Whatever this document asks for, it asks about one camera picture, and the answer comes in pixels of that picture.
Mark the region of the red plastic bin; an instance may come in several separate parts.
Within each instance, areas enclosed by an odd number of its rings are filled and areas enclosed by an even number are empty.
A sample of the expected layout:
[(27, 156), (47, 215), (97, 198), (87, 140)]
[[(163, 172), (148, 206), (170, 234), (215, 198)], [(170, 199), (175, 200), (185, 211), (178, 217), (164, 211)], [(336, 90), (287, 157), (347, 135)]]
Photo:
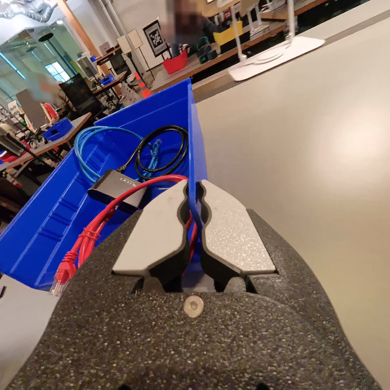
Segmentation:
[(186, 48), (184, 48), (178, 56), (164, 60), (163, 67), (167, 74), (171, 75), (186, 67), (187, 63), (188, 54)]

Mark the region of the grey side table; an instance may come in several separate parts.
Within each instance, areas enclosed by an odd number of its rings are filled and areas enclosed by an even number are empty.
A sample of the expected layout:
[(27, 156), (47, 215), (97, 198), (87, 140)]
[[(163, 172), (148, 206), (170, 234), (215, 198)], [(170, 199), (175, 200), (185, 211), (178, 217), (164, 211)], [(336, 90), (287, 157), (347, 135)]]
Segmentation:
[(69, 143), (69, 141), (81, 130), (82, 126), (84, 126), (90, 118), (91, 113), (87, 113), (71, 121), (72, 128), (64, 136), (55, 141), (49, 141), (47, 144), (41, 144), (36, 149), (30, 149), (28, 152), (25, 152), (22, 156), (12, 162), (1, 163), (0, 171), (2, 172), (6, 169), (22, 165), (31, 159), (38, 159), (38, 157), (44, 153), (47, 153), (56, 147), (60, 147), (63, 144)]

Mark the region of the small yellow bin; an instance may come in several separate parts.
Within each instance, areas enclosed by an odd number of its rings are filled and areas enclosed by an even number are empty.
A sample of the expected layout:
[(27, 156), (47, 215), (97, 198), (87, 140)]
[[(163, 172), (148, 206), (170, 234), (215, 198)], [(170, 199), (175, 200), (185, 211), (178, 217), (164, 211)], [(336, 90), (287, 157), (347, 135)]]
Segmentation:
[[(243, 33), (243, 26), (241, 20), (237, 21), (237, 32), (239, 37)], [(216, 44), (220, 48), (222, 48), (222, 46), (226, 45), (228, 42), (236, 41), (235, 29), (233, 26), (231, 26), (228, 29), (224, 30), (223, 32), (213, 32), (213, 37)]]

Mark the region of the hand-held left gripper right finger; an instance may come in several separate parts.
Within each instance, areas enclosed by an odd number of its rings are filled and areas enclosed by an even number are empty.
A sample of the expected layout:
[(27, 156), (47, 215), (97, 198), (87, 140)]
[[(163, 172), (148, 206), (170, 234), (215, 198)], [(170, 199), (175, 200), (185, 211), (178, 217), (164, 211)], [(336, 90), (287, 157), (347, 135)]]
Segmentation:
[(208, 180), (200, 183), (202, 196), (201, 266), (217, 288), (232, 278), (276, 273), (266, 246), (247, 208), (233, 195)]

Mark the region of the black digital timer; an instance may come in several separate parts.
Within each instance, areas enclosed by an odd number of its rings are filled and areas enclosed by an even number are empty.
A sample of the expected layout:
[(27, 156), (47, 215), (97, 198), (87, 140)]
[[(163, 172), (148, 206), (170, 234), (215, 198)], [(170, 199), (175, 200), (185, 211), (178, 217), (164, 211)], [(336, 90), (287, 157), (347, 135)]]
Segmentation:
[(208, 61), (212, 61), (217, 57), (217, 51), (213, 49), (212, 44), (209, 42), (207, 36), (203, 36), (199, 39), (196, 48), (196, 55), (201, 65)]

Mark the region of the black white marker board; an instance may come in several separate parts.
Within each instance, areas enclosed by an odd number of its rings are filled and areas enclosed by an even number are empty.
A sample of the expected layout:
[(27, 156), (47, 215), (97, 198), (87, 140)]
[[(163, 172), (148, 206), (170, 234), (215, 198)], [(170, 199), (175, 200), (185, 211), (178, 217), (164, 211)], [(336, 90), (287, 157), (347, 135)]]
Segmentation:
[(144, 27), (143, 32), (155, 58), (169, 50), (167, 43), (162, 37), (158, 19)]

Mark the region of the black network switch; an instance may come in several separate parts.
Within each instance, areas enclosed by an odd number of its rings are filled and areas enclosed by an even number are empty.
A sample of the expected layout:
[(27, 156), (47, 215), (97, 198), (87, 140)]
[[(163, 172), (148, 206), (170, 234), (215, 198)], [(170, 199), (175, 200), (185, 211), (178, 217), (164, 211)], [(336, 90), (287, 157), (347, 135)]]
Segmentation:
[[(126, 191), (139, 186), (141, 183), (113, 169), (107, 170), (94, 185), (88, 189), (88, 196), (98, 202), (108, 205)], [(128, 214), (139, 209), (146, 188), (142, 188), (126, 198), (118, 206), (119, 210)]]

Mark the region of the small blue bin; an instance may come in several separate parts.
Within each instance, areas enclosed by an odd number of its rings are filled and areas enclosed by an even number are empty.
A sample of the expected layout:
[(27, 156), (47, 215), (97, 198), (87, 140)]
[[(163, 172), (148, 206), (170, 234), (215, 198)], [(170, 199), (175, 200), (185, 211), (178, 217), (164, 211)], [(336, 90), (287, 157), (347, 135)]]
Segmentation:
[(67, 118), (63, 118), (57, 123), (53, 124), (46, 132), (42, 134), (43, 138), (47, 141), (56, 141), (64, 137), (68, 132), (71, 131), (73, 125)]

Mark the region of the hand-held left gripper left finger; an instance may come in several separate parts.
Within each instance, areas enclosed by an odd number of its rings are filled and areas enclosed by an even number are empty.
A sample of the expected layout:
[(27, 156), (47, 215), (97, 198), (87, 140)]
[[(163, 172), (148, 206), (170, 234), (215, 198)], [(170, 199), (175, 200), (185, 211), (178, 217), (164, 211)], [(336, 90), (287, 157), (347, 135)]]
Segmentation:
[(190, 218), (188, 180), (182, 180), (143, 209), (112, 273), (144, 279), (155, 277), (160, 282), (180, 277), (189, 264), (186, 223)]

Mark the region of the black monitor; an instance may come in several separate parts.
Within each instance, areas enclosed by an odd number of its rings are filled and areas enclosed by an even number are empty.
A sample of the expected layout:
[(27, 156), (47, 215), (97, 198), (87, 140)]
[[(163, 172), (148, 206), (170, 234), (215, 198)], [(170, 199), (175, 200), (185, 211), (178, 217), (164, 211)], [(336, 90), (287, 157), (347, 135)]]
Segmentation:
[(97, 99), (80, 73), (60, 83), (59, 87), (79, 116), (90, 113), (92, 120), (106, 117), (106, 107)]

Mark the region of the blue plastic bin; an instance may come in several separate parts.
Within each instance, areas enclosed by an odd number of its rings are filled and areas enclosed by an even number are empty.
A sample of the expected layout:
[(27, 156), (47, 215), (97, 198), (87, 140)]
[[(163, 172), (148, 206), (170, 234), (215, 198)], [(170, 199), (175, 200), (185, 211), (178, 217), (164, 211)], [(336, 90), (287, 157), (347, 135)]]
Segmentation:
[[(95, 123), (97, 126), (124, 128), (142, 138), (161, 126), (178, 125), (188, 130), (189, 152), (174, 173), (190, 179), (190, 209), (197, 211), (197, 184), (207, 179), (202, 129), (198, 120), (191, 80), (185, 79), (136, 104)], [(161, 136), (159, 163), (167, 164), (177, 153), (181, 137)], [(83, 150), (87, 165), (104, 174), (123, 165), (139, 144), (135, 136), (105, 131), (88, 140)], [(61, 260), (71, 250), (88, 223), (105, 208), (87, 194), (92, 187), (80, 170), (72, 150), (51, 173), (28, 203), (1, 234), (0, 270), (22, 284), (48, 291)]]

